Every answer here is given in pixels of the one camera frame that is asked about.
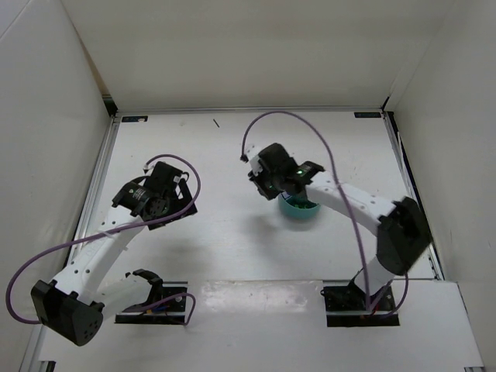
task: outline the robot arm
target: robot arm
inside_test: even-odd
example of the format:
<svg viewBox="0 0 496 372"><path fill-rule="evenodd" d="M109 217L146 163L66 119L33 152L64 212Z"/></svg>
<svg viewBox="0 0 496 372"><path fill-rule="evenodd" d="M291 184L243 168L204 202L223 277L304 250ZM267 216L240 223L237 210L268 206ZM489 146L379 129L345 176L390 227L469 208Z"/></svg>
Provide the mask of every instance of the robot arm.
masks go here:
<svg viewBox="0 0 496 372"><path fill-rule="evenodd" d="M186 181L181 177L183 173L158 162L149 174L125 184L112 200L112 207L97 233L161 219L181 211L192 200ZM196 212L193 205L176 219ZM156 229L174 220L149 224L148 228ZM143 228L144 225L116 231L87 243L50 283L38 281L31 290L31 297L40 322L83 346L95 336L105 319L130 306L160 300L157 296L161 296L163 282L146 270L126 273L119 282L100 287L120 253Z"/></svg>
<svg viewBox="0 0 496 372"><path fill-rule="evenodd" d="M332 175L310 161L298 165L281 144L273 143L262 150L249 145L243 160L252 168L248 174L250 181L268 200L287 192L350 217ZM429 227L417 203L410 198L392 202L350 184L341 187L356 221L377 237L377 255L367 264L373 296L396 275L410 270L431 243ZM363 270L350 285L364 297Z"/></svg>

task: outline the wire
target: wire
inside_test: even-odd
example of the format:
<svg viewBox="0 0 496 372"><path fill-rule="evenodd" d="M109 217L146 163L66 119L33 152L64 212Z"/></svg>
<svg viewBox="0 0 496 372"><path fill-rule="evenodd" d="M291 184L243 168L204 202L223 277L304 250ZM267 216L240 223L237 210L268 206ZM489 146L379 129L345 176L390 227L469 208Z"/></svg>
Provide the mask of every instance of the wire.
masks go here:
<svg viewBox="0 0 496 372"><path fill-rule="evenodd" d="M172 159L179 160L180 162L186 164L191 169L191 171L193 172L193 174L196 177L196 182L197 182L197 189L196 189L196 193L195 193L195 196L193 197L193 199L182 210L180 210L179 212L176 212L172 215L168 215L166 217L162 217L159 219L153 219L151 221L135 222L135 223L131 223L128 225L119 226L119 227L116 227L114 229L107 230L105 232L100 232L98 234L86 236L85 238L80 238L80 239L72 240L70 242L59 244L57 246L53 246L52 248L49 248L48 250L44 250L43 252L38 253L34 257L31 257L14 273L14 275L10 279L9 284L7 285L7 289L5 291L5 304L7 306L7 311L9 311L9 314L15 320L17 320L18 322L21 322L21 323L25 323L25 324L39 324L40 323L37 320L30 320L30 319L23 318L22 316L17 314L16 311L14 310L14 308L12 307L12 289L14 287L14 283L17 281L17 278L19 277L19 275L33 262L37 261L41 257L44 257L47 254L50 254L52 252L62 250L63 248L68 248L68 247L73 246L75 244L87 243L87 242L91 242L93 240L101 239L101 238L107 236L108 234L116 234L116 233L120 233L121 231L124 231L124 230L134 229L136 227L153 225L156 223L167 222L171 219L176 219L177 217L179 217L180 215L185 213L189 208L191 208L193 206L193 204L196 202L196 199L200 195L200 189L202 188L202 183L200 181L200 175L198 174L198 172L195 170L195 168L187 160L185 160L181 157L178 157L176 155L169 154L169 153L156 155L155 157L152 157L150 160L148 160L146 162L146 165L150 165L150 163L152 163L156 159L160 159L162 157L169 157Z"/></svg>
<svg viewBox="0 0 496 372"><path fill-rule="evenodd" d="M392 282L393 281L387 282L386 285L381 288L381 290L379 291L379 293L377 294L377 296L375 296L375 299L370 304L370 307L371 308L375 308L376 305L379 305L379 301L384 297L384 295L388 291L388 288L391 286L391 283Z"/></svg>
<svg viewBox="0 0 496 372"><path fill-rule="evenodd" d="M406 295L408 293L408 282L409 281L410 281L410 279L408 278L408 273L405 273L405 289L403 290L403 297L401 297L401 300L399 301L399 303L389 313L381 315L382 319L389 318L390 316L394 315L400 309L400 307L403 305L403 303L405 302L405 299L406 299Z"/></svg>
<svg viewBox="0 0 496 372"><path fill-rule="evenodd" d="M193 315L193 311L195 310L195 307L196 307L196 297L194 295L192 295L191 293L187 293L187 292L173 294L169 297L162 298L161 300L154 302L153 304L143 306L141 308L134 308L134 307L127 308L126 310L124 310L124 312L145 312L147 310L151 310L151 309L154 309L154 308L156 308L162 304L165 304L166 302L175 300L176 298L179 298L179 297L189 297L191 300L193 300L193 305L191 306L191 311L189 312L189 315L186 318L186 322L179 322L177 320L174 320L175 322L177 322L183 326L187 326L189 324L191 316Z"/></svg>
<svg viewBox="0 0 496 372"><path fill-rule="evenodd" d="M269 111L265 112L259 116L257 116L249 125L248 128L246 128L246 132L243 136L243 142L241 144L241 157L244 155L245 151L245 145L246 145L246 138L248 137L248 132L252 128L252 126L255 125L256 122L258 122L260 119L264 118L265 116L271 115L271 114L285 114L292 116L304 124L306 124L316 135L317 137L322 141L324 144L324 147L327 150L327 154L329 155L329 159L331 160L331 167L332 167L332 178L334 179L334 183L336 184L339 194L341 195L341 198L343 199L344 205L346 206L346 210L348 211L351 219L351 223L353 225L353 230L355 232L355 237L356 241L358 244L358 250L360 252L360 260L362 261L362 267L363 267L363 281L365 282L365 309L367 311L370 311L372 308L370 307L370 284L369 284L369 273L367 269L367 262L365 261L365 250L363 249L363 243L362 243L362 237L360 235L360 231L358 229L358 223L357 219L355 217L355 214L353 213L353 209L351 208L350 201L348 200L343 188L341 187L341 182L339 182L339 178L337 175L337 170L336 170L336 163L334 161L334 156L332 155L331 148L329 147L329 144L326 142L322 134L306 119L302 118L300 115L294 114L293 112L289 111L284 111L284 110L275 110L275 111Z"/></svg>

